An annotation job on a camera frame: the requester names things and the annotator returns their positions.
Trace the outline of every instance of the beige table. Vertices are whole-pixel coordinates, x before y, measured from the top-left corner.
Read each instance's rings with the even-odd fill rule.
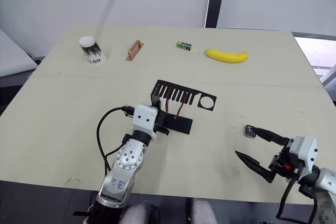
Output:
[[[0,179],[98,190],[103,181],[98,121],[111,108],[150,103],[157,79],[216,95],[217,101],[212,112],[197,103],[183,107],[181,115],[194,120],[190,135],[158,134],[133,192],[279,202],[285,180],[276,177],[268,184],[234,151],[268,166],[281,147],[244,137],[246,124],[288,137],[316,136],[316,164],[336,170],[336,108],[290,33],[108,27],[100,43],[108,60],[90,66],[77,40],[92,29],[71,27],[1,116]],[[135,39],[145,46],[127,62]],[[192,43],[194,51],[175,48],[177,40]],[[247,49],[249,58],[221,63],[203,55],[205,48]],[[172,103],[170,112],[178,107]],[[130,123],[121,112],[106,118],[101,128],[106,152],[119,146]],[[288,202],[311,203],[295,189]]]

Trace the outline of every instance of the yellow banana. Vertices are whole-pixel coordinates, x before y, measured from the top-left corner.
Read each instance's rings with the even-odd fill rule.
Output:
[[[231,54],[229,52],[222,52],[216,49],[206,49],[204,52],[210,58],[228,63],[239,63],[247,59],[247,51],[242,54]]]

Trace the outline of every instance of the white paper cup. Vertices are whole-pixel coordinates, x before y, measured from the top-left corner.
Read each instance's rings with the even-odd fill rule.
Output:
[[[106,61],[106,55],[101,51],[94,37],[81,37],[79,39],[79,45],[83,49],[87,60],[91,65],[100,65]]]

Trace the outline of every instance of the cup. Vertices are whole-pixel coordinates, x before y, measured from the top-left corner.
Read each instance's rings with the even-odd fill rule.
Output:
[[[79,45],[91,65],[100,65],[106,61],[106,55],[101,51],[93,36],[81,37],[79,39]]]

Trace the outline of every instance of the green small box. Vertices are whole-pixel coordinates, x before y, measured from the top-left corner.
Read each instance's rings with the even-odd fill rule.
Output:
[[[187,51],[193,50],[193,46],[191,44],[188,44],[188,43],[182,42],[182,41],[176,42],[176,47],[187,50]]]

